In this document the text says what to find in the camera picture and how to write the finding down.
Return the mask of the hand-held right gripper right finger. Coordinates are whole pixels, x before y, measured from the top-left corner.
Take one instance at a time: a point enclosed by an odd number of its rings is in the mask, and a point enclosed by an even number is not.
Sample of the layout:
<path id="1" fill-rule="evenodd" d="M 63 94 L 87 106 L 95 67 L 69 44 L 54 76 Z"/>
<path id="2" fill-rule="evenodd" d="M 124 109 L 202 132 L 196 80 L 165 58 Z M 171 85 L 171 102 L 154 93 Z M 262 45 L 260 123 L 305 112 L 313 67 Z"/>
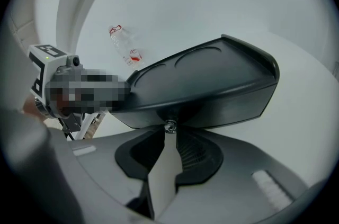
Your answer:
<path id="1" fill-rule="evenodd" d="M 247 142 L 181 127 L 177 147 L 183 172 L 161 223 L 291 223 L 317 194 Z"/>

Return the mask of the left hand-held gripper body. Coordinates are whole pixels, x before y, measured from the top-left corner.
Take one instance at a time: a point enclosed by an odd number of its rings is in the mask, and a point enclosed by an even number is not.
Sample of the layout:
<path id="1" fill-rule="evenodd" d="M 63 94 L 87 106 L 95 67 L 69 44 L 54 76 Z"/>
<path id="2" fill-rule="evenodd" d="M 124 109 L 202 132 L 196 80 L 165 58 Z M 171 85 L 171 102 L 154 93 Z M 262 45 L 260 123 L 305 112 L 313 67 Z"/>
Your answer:
<path id="1" fill-rule="evenodd" d="M 113 112 L 131 93 L 121 77 L 103 69 L 86 69 L 79 56 L 51 45 L 31 45 L 29 59 L 38 70 L 31 87 L 39 111 L 53 118 Z"/>

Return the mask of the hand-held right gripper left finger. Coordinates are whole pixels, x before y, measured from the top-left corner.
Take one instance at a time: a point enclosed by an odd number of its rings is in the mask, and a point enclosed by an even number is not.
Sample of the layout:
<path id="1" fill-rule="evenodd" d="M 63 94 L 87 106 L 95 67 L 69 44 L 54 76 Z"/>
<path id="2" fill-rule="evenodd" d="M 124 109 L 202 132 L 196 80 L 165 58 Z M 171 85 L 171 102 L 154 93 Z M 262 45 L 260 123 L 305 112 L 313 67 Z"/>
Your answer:
<path id="1" fill-rule="evenodd" d="M 66 174 L 86 220 L 154 220 L 148 174 L 163 127 L 66 142 Z"/>

